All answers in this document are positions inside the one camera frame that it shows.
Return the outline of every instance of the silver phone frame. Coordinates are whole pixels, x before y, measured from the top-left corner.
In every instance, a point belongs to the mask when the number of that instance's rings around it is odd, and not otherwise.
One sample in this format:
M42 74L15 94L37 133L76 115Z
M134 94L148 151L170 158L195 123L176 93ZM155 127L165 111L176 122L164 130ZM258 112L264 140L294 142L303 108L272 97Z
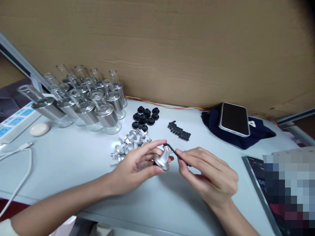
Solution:
M239 132L236 132L236 131L231 130L231 129L228 129L228 128L226 128L226 127L224 127L224 126L222 125L222 114L223 114L223 106L224 106L224 104L225 104L225 103L222 103L222 105L221 105L221 115L220 115L219 128L222 129L222 130L228 131L228 132L230 132L230 133L236 134L236 135L238 135L238 136L244 137L244 138L250 136L250 129L249 129L249 123L248 123L248 112L247 112L247 109L246 109L245 107L242 107L242 106L239 106L239 105L235 105L235 104L232 104L232 103L226 103L226 104L231 104L231 105L234 105L234 106L238 106L238 107L245 108L245 110L246 110L246 116L247 116L248 135L242 134L242 133L239 133Z
M273 214L269 208L269 205L268 205L268 202L267 200L265 199L264 195L263 195L263 192L262 192L262 189L260 188L260 185L258 183L258 180L254 174L254 171L252 169L252 167L250 166L250 163L249 163L249 160L248 158L254 158L254 157L250 157L250 156L244 156L242 157L243 158L243 161L245 163L245 166L246 166L246 169L248 171L248 174L250 176L250 178L252 179L252 182L254 184L254 187L257 191L257 194L258 194L258 197L260 199L260 202L262 203L262 207L264 208L265 212L266 212L266 215L267 215L267 218L271 224L271 227L273 229L273 232L275 233L276 236L282 236L282 233L277 225L277 222L275 220L275 218L273 217Z

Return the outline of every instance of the glass bottle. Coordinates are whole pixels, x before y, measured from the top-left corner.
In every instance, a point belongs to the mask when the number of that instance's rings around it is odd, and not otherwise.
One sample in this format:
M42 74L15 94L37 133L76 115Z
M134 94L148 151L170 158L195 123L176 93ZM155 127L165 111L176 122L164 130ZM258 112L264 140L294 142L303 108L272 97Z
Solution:
M78 89L82 92L82 94L85 96L85 98L87 100L89 100L88 97L88 87L86 87L85 85L83 85L81 83L81 81L78 79L78 77L76 76L76 74L71 73L67 75L67 78L69 79L69 81L71 82L72 87L74 87L75 89Z
M85 68L83 65L76 65L75 70L77 71L77 75L79 76L82 83L84 83L84 78L87 78L88 75L85 72Z
M51 120L59 128L65 128L73 124L73 120L57 107L57 102L53 97L44 97L31 85L23 85L17 91L33 101L32 108Z
M74 108L75 112L86 123L87 128L92 132L102 130L103 126L94 114L94 103L87 101L79 89L71 90L69 96L76 104L76 107Z
M125 98L125 94L124 94L124 90L123 90L124 85L121 82L119 82L117 70L110 70L109 75L111 76L111 81L112 81L114 89L117 92L119 92L119 94L122 98L122 101L123 101L123 105L124 105L124 107L126 107L128 105L128 103L127 103L127 100Z
M96 87L94 80L91 77L86 77L83 79L85 85L88 87L88 98L91 99L91 94L94 92L101 92L104 95L104 92Z
M93 78L96 80L96 87L103 91L106 94L105 87L103 85L103 77L97 68L90 69L90 73Z
M74 101L68 96L66 91L60 85L50 85L48 90L55 95L59 101L57 102L57 106L66 113L71 119L74 120L74 123L77 126L86 125L84 121L77 115L74 108L76 104Z
M118 119L123 119L126 116L126 111L123 106L123 102L121 99L121 95L119 92L116 92L112 86L111 83L108 83L108 81L103 81L104 87L106 90L105 100L107 103L110 103L113 105Z
M118 133L121 130L121 124L114 107L111 104L106 103L103 94L100 92L94 92L92 94L92 101L96 106L94 114L103 125L105 132L107 134Z
M69 69L65 64L60 64L57 65L56 68L60 71L60 73L62 74L63 80L62 82L64 84L67 84L70 88L71 88L71 83L70 81L67 79L67 75L73 73L73 71L71 69Z
M53 73L46 73L44 74L44 78L50 85L61 85L66 91L69 90L69 85L68 84L62 84Z

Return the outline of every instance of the sleeve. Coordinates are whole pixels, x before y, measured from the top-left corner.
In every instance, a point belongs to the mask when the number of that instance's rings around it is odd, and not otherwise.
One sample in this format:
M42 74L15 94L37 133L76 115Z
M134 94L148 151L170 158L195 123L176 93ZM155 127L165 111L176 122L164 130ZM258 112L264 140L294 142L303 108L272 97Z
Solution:
M5 221L0 222L0 232L3 236L19 236L13 230L10 219L6 219Z

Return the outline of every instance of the power strip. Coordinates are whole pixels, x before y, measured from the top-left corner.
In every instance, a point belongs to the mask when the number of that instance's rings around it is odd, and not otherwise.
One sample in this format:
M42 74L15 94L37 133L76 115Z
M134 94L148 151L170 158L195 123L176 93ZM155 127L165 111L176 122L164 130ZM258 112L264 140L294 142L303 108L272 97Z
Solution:
M41 114L32 108L30 102L0 124L0 145L12 142Z

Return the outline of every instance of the white table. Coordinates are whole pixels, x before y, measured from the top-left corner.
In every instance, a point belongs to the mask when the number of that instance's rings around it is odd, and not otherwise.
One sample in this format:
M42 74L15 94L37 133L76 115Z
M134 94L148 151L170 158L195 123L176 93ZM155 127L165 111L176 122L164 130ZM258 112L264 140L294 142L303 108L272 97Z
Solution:
M132 130L132 116L139 106L152 110L155 105L128 101L127 116L121 121L123 128L116 135L90 132L86 127L61 129L53 126L41 136L33 137L27 128L12 143L1 147L2 152L15 150L26 142L33 142L33 172L14 199L34 204L62 190L95 179L114 169L110 167L110 153L119 144L119 135ZM233 201L245 218L263 235L274 235L264 209L242 160L249 155L262 159L262 155L294 149L298 146L273 123L264 120L264 125L277 136L260 140L247 150L224 142L213 135L202 123L198 110L176 110L159 107L160 118L149 126L152 140L167 139L173 148L188 150L203 147L226 161L239 175L239 190ZM190 141L179 139L167 128L169 122L191 133ZM41 116L34 124L47 122ZM0 162L0 197L9 198L28 168L28 155L24 152ZM124 196L112 197L87 207L79 217L158 236L170 235L224 235L217 218L178 173L174 161L168 172L154 177L135 191Z

